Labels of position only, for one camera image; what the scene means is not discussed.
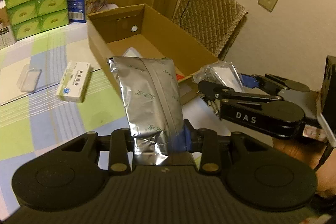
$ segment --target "clear plastic bag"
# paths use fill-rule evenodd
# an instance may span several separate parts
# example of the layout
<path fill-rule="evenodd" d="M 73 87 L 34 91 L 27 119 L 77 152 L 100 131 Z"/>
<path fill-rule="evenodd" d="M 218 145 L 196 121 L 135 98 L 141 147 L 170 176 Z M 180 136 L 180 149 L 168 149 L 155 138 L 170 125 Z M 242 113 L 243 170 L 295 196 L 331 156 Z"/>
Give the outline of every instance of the clear plastic bag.
<path fill-rule="evenodd" d="M 241 75 L 232 63 L 226 61 L 218 61 L 202 67 L 193 75 L 193 80 L 196 84 L 206 80 L 233 88 L 236 92 L 245 92 Z"/>

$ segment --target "human hand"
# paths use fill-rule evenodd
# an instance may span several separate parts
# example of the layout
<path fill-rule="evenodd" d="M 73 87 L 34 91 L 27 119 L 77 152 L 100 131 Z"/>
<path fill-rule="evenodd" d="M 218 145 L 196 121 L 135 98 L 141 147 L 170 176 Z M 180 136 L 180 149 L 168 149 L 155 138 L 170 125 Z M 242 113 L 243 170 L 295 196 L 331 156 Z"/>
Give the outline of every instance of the human hand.
<path fill-rule="evenodd" d="M 312 169 L 316 167 L 325 150 L 325 144 L 315 141 L 302 144 L 296 140 L 278 140 L 273 138 L 273 147 L 296 158 Z M 336 149 L 334 149 L 326 162 L 317 170 L 317 194 L 323 198 L 336 195 Z"/>

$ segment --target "stack of green boxes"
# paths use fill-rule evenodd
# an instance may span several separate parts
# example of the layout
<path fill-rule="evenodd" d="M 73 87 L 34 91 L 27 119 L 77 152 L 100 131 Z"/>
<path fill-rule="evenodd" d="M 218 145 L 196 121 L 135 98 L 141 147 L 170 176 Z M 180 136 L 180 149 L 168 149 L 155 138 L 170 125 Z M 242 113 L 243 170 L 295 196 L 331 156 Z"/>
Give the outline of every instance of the stack of green boxes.
<path fill-rule="evenodd" d="M 17 40 L 67 25 L 67 0 L 5 0 Z"/>

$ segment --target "black ribbed surface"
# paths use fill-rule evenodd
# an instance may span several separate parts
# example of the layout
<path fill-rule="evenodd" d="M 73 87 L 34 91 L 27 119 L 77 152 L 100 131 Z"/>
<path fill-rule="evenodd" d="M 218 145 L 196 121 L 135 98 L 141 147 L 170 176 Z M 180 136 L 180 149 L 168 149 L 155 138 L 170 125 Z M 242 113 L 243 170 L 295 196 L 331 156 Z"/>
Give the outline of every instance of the black ribbed surface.
<path fill-rule="evenodd" d="M 193 166 L 137 166 L 132 174 L 111 177 L 87 204 L 62 212 L 21 208 L 5 224 L 297 224 L 314 213 L 302 208 L 263 212 L 234 199 L 220 179 Z"/>

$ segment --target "silver foil pouch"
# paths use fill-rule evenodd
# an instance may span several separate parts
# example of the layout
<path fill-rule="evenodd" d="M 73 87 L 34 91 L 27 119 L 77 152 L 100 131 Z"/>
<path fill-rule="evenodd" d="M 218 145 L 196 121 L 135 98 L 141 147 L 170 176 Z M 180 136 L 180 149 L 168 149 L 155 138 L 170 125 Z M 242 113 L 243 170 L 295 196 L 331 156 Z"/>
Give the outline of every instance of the silver foil pouch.
<path fill-rule="evenodd" d="M 162 165 L 186 151 L 179 85 L 169 58 L 113 57 L 111 72 L 120 83 L 137 164 Z"/>

